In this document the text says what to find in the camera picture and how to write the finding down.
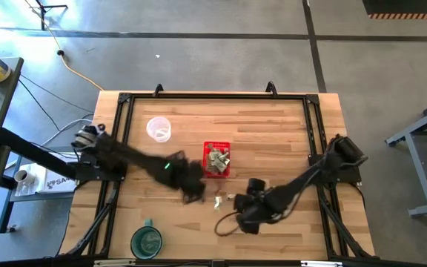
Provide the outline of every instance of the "wooden table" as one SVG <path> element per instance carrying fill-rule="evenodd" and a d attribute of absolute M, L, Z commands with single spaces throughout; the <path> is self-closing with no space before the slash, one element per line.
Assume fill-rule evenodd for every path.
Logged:
<path fill-rule="evenodd" d="M 93 122 L 106 124 L 108 133 L 113 126 L 119 93 L 103 91 L 99 95 Z M 338 95 L 320 93 L 319 97 L 327 138 L 345 135 Z M 124 110 L 120 133 L 127 108 Z M 155 116 L 171 121 L 172 136 L 166 143 L 157 143 L 146 133 L 148 120 Z M 164 240 L 159 259 L 326 259 L 319 203 L 313 186 L 305 190 L 288 219 L 276 225 L 261 225 L 258 235 L 239 230 L 229 237 L 214 233 L 216 222 L 233 211 L 233 203 L 229 201 L 223 202 L 220 211 L 214 210 L 215 191 L 219 190 L 217 194 L 223 196 L 244 194 L 249 178 L 264 179 L 269 186 L 280 185 L 308 167 L 310 151 L 301 101 L 136 100 L 129 145 L 161 155 L 184 150 L 190 159 L 201 159 L 204 141 L 231 143 L 231 174 L 223 182 L 207 181 L 207 199 L 203 204 L 183 205 L 178 191 L 156 184 L 143 170 L 128 167 L 116 209 L 110 258 L 132 258 L 130 239 L 142 227 L 143 220 L 151 218 Z M 61 253 L 70 250 L 92 223 L 99 188 L 100 182 L 89 182 L 75 193 Z M 361 196 L 347 184 L 339 184 L 337 193 L 343 222 L 361 246 L 373 254 Z M 232 217 L 222 223 L 220 231 L 235 226 Z M 334 247 L 339 251 L 335 227 L 331 227 L 331 232 Z M 102 225 L 97 249 L 102 246 L 104 233 Z"/>

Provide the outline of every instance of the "concrete floor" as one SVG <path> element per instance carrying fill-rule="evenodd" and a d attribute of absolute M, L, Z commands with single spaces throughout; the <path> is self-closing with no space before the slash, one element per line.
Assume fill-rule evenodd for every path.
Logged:
<path fill-rule="evenodd" d="M 50 25 L 63 30 L 307 34 L 300 0 L 45 2 L 69 5 L 66 11 L 47 14 Z M 427 21 L 373 21 L 359 0 L 309 2 L 317 34 L 427 36 Z M 0 0 L 0 27 L 39 26 L 23 1 Z M 153 90 L 162 83 L 166 90 L 261 91 L 273 80 L 279 91 L 317 92 L 308 41 L 60 38 L 59 42 L 70 64 L 107 90 Z M 348 133 L 369 155 L 361 173 L 377 255 L 427 263 L 427 216 L 412 220 L 407 214 L 407 208 L 426 203 L 423 190 L 406 147 L 388 148 L 383 142 L 427 108 L 427 42 L 319 42 L 318 47 L 327 91 L 340 95 Z M 0 57 L 23 57 L 25 76 L 93 110 L 97 89 L 69 73 L 56 50 L 51 38 L 0 30 Z M 59 126 L 87 114 L 26 85 Z M 39 143 L 56 131 L 23 88 L 16 90 L 5 126 Z M 77 129 L 64 132 L 50 145 L 67 145 Z M 0 260 L 54 256 L 69 207 L 70 200 L 17 203 L 10 224 L 20 229 L 0 234 Z"/>

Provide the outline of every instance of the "clear plastic cup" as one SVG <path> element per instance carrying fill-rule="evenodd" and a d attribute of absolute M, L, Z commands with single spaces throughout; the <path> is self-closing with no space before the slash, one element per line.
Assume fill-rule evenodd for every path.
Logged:
<path fill-rule="evenodd" d="M 146 125 L 146 131 L 157 142 L 167 142 L 171 137 L 171 123 L 164 117 L 154 117 Z"/>

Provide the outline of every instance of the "green mug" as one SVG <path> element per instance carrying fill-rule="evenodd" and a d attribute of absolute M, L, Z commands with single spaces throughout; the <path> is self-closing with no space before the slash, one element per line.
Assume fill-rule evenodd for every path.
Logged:
<path fill-rule="evenodd" d="M 131 237 L 131 252 L 140 260 L 149 260 L 159 254 L 161 248 L 161 233 L 153 227 L 153 220 L 146 219 L 145 226 L 134 232 Z"/>

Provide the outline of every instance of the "red box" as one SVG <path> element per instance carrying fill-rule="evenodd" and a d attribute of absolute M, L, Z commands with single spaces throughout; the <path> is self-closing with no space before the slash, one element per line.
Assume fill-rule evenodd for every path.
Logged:
<path fill-rule="evenodd" d="M 209 145 L 212 145 L 212 148 L 219 149 L 220 152 L 225 153 L 225 149 L 228 150 L 228 158 L 231 160 L 231 149 L 230 149 L 230 143 L 229 142 L 204 142 L 204 158 L 202 160 L 202 167 L 204 168 L 205 173 L 207 174 L 208 178 L 226 178 L 230 174 L 230 163 L 228 163 L 227 168 L 223 171 L 221 174 L 212 174 L 211 172 L 207 171 L 207 157 L 208 154 L 211 152 L 211 149 L 208 147 Z"/>

